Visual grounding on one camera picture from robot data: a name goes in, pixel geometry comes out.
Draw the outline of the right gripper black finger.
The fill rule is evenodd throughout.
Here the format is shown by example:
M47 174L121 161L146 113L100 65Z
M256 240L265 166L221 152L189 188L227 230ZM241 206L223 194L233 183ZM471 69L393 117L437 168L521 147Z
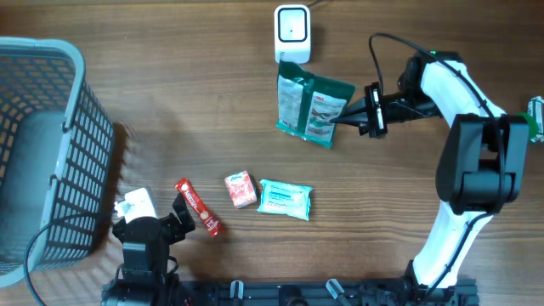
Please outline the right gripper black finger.
M342 116L352 116L366 112L366 97L357 99L355 102L350 103L342 113Z
M331 119L330 122L335 124L345 124L354 127L360 127L361 125L366 125L368 123L368 116L366 112L363 111L354 114L344 114L334 119Z

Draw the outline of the red snack stick packet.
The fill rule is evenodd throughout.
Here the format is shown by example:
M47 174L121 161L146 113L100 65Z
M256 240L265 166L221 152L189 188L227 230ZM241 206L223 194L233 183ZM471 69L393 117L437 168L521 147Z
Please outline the red snack stick packet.
M198 218L207 228L209 235L211 237L217 237L222 231L221 223L198 196L191 182L187 178L181 178L175 184L175 188L182 194L185 201L190 204Z

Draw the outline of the green 3M glove packet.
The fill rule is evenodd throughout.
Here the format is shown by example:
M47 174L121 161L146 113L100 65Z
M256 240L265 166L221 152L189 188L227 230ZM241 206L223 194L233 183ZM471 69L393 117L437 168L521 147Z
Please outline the green 3M glove packet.
M355 85L315 75L300 65L281 61L277 74L278 122L282 132L330 149L337 124Z

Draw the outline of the red white tissue packet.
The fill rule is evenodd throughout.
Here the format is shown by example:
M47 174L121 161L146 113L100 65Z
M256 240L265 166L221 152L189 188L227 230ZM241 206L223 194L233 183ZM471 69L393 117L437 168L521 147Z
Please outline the red white tissue packet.
M231 174L224 182L235 208L251 205L258 200L248 171Z

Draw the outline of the teal wet wipes packet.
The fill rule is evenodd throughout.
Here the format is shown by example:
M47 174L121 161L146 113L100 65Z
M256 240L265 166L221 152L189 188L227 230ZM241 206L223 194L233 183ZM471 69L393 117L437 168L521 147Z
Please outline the teal wet wipes packet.
M262 193L258 211L260 213L286 215L309 220L312 187L261 179Z

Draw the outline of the green battery pack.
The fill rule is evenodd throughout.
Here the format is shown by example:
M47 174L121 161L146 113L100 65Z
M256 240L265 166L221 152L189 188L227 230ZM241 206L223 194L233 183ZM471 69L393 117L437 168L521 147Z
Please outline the green battery pack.
M535 122L534 136L531 137L533 143L543 142L543 98L535 96L528 103L527 113Z

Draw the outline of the green lid jar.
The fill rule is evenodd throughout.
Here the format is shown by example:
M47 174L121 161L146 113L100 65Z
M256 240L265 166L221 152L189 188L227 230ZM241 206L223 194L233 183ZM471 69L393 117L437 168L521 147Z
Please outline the green lid jar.
M526 112L519 112L518 116L521 116L525 119L529 126L529 139L531 143L535 143L537 140L538 125L536 120Z

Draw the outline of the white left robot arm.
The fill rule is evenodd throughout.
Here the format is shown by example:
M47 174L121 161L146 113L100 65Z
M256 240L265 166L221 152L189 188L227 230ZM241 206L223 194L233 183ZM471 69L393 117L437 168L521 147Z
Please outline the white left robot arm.
M170 255L170 246L196 229L184 197L177 195L174 212L163 218L155 216L151 204L142 202L121 201L115 210L121 219L112 233L122 243L123 263L110 284L103 286L100 303L190 306L190 294L176 274L177 259ZM172 269L169 262L175 263Z

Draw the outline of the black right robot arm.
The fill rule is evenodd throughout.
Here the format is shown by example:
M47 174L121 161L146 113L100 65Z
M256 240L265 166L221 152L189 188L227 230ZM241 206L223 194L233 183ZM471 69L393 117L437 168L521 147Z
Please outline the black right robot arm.
M488 101L456 52L416 52L398 93L384 95L374 82L334 121L380 138L390 124L428 116L450 128L435 176L437 217L403 276L370 283L375 298L400 305L448 303L458 293L458 270L478 233L519 195L530 137L526 119Z

